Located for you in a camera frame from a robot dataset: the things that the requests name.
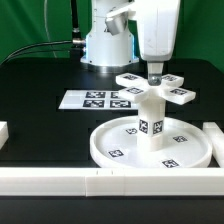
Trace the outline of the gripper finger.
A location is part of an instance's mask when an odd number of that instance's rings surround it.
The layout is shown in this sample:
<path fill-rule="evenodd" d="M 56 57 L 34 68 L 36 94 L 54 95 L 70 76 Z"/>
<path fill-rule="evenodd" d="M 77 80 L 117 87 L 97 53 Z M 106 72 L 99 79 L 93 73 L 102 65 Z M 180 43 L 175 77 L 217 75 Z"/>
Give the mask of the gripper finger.
<path fill-rule="evenodd" d="M 159 86 L 162 82 L 163 63 L 148 62 L 148 83 L 150 86 Z"/>

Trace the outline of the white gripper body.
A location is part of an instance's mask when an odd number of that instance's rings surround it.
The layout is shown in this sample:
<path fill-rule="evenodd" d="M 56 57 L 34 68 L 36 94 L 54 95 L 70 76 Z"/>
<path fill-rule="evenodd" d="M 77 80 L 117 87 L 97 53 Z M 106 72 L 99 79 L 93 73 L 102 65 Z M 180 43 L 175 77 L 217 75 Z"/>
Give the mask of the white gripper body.
<path fill-rule="evenodd" d="M 147 62 L 168 61 L 173 53 L 181 0 L 134 0 L 113 8 L 105 23 L 112 35 L 129 20 L 137 23 L 140 56 Z"/>

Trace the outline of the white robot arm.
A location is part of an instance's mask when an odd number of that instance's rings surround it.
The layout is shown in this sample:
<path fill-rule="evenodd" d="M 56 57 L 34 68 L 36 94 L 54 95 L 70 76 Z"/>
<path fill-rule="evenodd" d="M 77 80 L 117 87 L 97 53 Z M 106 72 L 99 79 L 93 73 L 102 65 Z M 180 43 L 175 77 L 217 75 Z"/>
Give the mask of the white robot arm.
<path fill-rule="evenodd" d="M 173 53 L 181 0 L 91 0 L 92 28 L 81 62 L 103 73 L 147 62 L 148 83 L 161 84 Z"/>

